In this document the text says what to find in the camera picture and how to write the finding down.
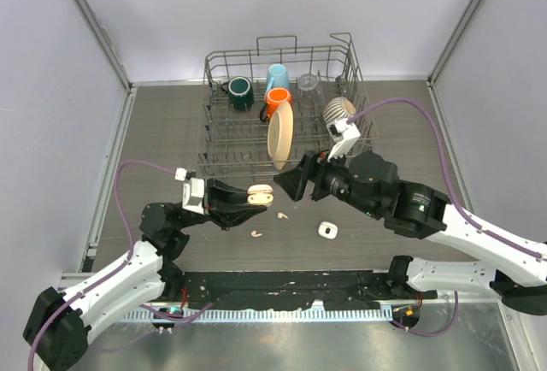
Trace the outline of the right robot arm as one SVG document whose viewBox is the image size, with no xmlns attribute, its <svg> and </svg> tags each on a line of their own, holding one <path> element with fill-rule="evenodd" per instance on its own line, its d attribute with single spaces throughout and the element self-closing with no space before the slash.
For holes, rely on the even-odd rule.
<svg viewBox="0 0 547 371">
<path fill-rule="evenodd" d="M 428 185 L 402 180 L 397 165 L 367 151 L 348 163 L 307 152 L 274 182 L 297 202 L 312 182 L 311 199 L 334 196 L 409 239 L 447 245 L 473 259 L 431 262 L 396 256 L 386 276 L 397 298 L 411 292 L 446 290 L 499 297 L 529 315 L 546 313 L 546 245 L 480 219 Z"/>
</svg>

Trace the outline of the beige earbud charging case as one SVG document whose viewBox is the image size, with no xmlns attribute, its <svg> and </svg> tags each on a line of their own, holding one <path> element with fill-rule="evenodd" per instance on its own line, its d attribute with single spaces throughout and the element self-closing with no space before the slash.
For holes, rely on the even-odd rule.
<svg viewBox="0 0 547 371">
<path fill-rule="evenodd" d="M 270 185 L 252 185 L 247 190 L 247 203 L 251 205 L 269 206 L 274 201 L 274 189 Z"/>
</svg>

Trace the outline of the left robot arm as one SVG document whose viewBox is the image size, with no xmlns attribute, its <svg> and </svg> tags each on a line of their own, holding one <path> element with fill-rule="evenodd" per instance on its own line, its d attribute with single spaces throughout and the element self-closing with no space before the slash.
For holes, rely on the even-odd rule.
<svg viewBox="0 0 547 371">
<path fill-rule="evenodd" d="M 175 264 L 189 237 L 182 231 L 207 222 L 222 230 L 265 212 L 274 200 L 270 185 L 240 189 L 216 178 L 184 178 L 178 203 L 149 203 L 141 214 L 140 240 L 106 268 L 64 291 L 40 292 L 22 337 L 30 346 L 28 369 L 40 360 L 49 370 L 68 370 L 89 345 L 128 310 L 181 293 Z"/>
</svg>

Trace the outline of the white earbud charging case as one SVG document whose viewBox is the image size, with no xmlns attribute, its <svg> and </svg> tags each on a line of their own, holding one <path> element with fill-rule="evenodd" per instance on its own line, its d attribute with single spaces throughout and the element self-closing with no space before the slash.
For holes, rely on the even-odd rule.
<svg viewBox="0 0 547 371">
<path fill-rule="evenodd" d="M 322 221 L 317 232 L 324 239 L 334 240 L 338 236 L 338 226 L 328 221 Z"/>
</svg>

